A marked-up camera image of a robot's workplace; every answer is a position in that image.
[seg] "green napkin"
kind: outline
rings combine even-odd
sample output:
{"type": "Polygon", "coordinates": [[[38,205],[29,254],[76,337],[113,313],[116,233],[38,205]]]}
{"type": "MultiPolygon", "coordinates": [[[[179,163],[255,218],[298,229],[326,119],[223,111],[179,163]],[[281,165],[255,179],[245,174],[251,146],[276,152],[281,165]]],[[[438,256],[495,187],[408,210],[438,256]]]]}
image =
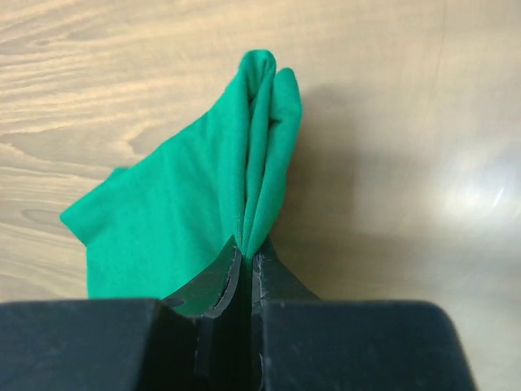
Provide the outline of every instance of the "green napkin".
{"type": "Polygon", "coordinates": [[[301,113],[293,72],[251,51],[206,114],[66,209],[89,296],[166,297],[232,235],[251,259],[282,206],[301,113]]]}

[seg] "wooden table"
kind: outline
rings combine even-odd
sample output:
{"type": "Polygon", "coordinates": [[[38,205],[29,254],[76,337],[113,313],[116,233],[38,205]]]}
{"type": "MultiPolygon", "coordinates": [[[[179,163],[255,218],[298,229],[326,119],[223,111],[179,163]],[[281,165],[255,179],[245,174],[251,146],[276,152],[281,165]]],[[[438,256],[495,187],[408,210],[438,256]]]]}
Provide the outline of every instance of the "wooden table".
{"type": "Polygon", "coordinates": [[[274,229],[330,299],[434,301],[521,387],[519,0],[0,0],[0,300],[85,296],[58,214],[203,114],[241,55],[295,69],[274,229]]]}

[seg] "tabletop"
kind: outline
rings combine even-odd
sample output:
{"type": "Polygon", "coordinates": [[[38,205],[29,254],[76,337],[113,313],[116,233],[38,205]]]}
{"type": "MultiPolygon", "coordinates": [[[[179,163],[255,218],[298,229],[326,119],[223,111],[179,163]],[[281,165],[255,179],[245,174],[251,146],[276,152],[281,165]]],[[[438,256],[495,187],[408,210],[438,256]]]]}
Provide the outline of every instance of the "tabletop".
{"type": "Polygon", "coordinates": [[[326,299],[419,299],[521,387],[519,0],[0,0],[0,301],[85,297],[60,211],[204,114],[243,53],[304,118],[272,238],[326,299]]]}

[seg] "green cloth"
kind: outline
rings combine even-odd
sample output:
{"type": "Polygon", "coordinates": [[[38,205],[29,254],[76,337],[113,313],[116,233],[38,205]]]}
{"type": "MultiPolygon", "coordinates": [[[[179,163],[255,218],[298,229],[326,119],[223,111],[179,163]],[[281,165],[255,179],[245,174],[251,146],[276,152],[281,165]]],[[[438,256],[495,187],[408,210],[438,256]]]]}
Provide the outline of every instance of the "green cloth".
{"type": "Polygon", "coordinates": [[[61,214],[90,297],[166,297],[234,235],[251,259],[278,216],[302,108],[293,72],[247,53],[214,106],[61,214]]]}

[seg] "green towel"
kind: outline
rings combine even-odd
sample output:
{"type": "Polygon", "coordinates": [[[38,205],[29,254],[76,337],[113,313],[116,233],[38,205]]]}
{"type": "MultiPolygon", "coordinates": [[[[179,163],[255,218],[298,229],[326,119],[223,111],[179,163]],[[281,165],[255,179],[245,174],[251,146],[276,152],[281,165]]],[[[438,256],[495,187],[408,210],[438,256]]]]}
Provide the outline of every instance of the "green towel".
{"type": "Polygon", "coordinates": [[[66,209],[89,296],[166,297],[232,235],[251,259],[282,206],[301,113],[293,72],[251,51],[206,114],[66,209]]]}

